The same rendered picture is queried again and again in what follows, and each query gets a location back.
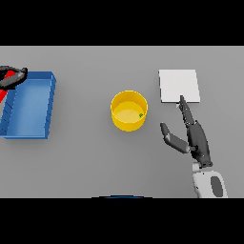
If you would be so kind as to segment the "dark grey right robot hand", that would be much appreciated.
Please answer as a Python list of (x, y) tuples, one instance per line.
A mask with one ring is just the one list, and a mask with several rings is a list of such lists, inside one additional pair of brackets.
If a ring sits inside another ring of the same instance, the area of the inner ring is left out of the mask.
[(161, 122), (160, 129), (165, 143), (181, 153), (190, 153), (201, 168), (211, 167), (213, 162), (206, 134), (200, 123), (193, 119), (191, 110), (183, 95), (180, 96), (179, 109), (186, 126), (188, 141), (184, 141), (171, 133), (167, 125)]

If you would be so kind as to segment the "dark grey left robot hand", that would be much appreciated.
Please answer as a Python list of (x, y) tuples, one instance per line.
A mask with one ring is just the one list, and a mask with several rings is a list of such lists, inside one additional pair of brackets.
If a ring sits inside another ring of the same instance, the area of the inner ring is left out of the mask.
[(9, 86), (8, 90), (14, 90), (17, 85), (23, 83), (28, 76), (28, 69), (17, 69), (10, 66), (0, 66), (0, 80), (4, 77), (7, 71), (15, 71), (16, 75), (13, 77), (13, 82)]

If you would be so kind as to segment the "red beaker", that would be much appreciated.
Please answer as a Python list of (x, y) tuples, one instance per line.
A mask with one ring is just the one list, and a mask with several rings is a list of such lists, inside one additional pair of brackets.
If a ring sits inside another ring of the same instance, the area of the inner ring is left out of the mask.
[(16, 75), (15, 71), (7, 71), (4, 77), (0, 80), (0, 103), (3, 101), (8, 93), (8, 88), (13, 82), (13, 77)]

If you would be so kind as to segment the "pale square measuring scale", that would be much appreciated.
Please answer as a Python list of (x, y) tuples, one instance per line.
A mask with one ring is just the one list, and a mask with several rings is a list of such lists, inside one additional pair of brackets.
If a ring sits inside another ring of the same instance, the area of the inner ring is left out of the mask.
[(162, 103), (178, 103), (183, 95), (188, 103), (199, 103), (196, 70), (160, 70), (159, 87)]

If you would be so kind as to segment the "yellow bowl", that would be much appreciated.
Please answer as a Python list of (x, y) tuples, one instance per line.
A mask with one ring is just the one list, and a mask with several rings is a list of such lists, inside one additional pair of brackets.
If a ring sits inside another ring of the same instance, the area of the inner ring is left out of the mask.
[(123, 132), (134, 132), (143, 126), (148, 108), (146, 98), (138, 91), (121, 91), (111, 102), (112, 122)]

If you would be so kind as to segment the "blue tray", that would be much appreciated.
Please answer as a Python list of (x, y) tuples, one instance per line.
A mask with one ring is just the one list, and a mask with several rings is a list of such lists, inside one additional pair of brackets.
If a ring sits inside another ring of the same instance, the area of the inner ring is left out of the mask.
[(56, 79), (52, 71), (30, 71), (27, 80), (6, 95), (0, 137), (47, 139)]

